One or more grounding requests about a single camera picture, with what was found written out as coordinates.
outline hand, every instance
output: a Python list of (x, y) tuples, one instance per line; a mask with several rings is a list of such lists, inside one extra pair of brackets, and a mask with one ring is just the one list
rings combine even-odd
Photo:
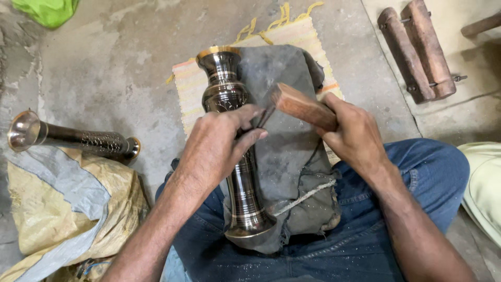
[(317, 133), (339, 158), (368, 182), (382, 166), (392, 165), (386, 156), (376, 120), (370, 113), (332, 93), (327, 93), (323, 102), (335, 112), (339, 127), (336, 132), (317, 128)]
[(262, 114), (256, 105), (248, 104), (224, 113), (208, 112), (196, 120), (186, 142), (179, 166), (172, 175), (188, 179), (189, 188), (203, 201), (230, 173), (247, 150), (268, 132), (256, 128), (235, 140), (237, 130), (249, 130), (251, 119)]

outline forearm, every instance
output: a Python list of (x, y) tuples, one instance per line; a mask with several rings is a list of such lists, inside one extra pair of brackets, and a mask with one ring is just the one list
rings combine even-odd
[(473, 273), (408, 192), (398, 168), (368, 181), (379, 198), (393, 249), (408, 281), (473, 281)]
[(174, 173), (145, 222), (124, 244), (102, 281), (159, 281), (176, 233), (200, 206)]

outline green cloth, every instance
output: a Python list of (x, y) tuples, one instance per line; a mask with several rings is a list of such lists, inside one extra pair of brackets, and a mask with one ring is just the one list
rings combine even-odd
[(501, 143), (458, 147), (470, 164), (462, 205), (477, 226), (501, 247)]
[(78, 0), (12, 0), (15, 9), (28, 13), (30, 18), (51, 29), (71, 18), (77, 4)]

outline lap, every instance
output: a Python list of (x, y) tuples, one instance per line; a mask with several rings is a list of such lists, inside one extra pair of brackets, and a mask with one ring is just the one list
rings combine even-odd
[[(437, 227), (445, 232), (459, 207), (469, 166), (455, 147), (430, 139), (385, 145), (389, 159)], [(236, 247), (223, 233), (220, 189), (211, 193), (174, 240), (191, 278), (204, 281), (243, 278), (273, 281), (310, 274), (317, 279), (403, 280), (393, 255), (378, 202), (346, 163), (336, 193), (341, 222), (326, 236), (292, 236), (275, 257)]]

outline dark brass vase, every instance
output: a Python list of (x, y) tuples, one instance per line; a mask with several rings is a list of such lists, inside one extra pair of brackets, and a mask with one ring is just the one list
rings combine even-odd
[[(202, 97), (205, 112), (235, 110), (248, 102), (249, 94), (237, 79), (240, 62), (237, 48), (214, 46), (200, 52), (196, 59), (209, 80)], [(277, 219), (265, 210), (260, 199), (254, 146), (226, 181), (231, 197), (231, 222), (224, 234), (236, 245), (253, 249), (264, 243), (277, 226)]]
[(7, 133), (12, 150), (22, 152), (33, 145), (76, 148), (97, 156), (131, 160), (139, 154), (141, 143), (135, 137), (125, 138), (117, 132), (86, 131), (41, 121), (27, 110), (12, 120)]

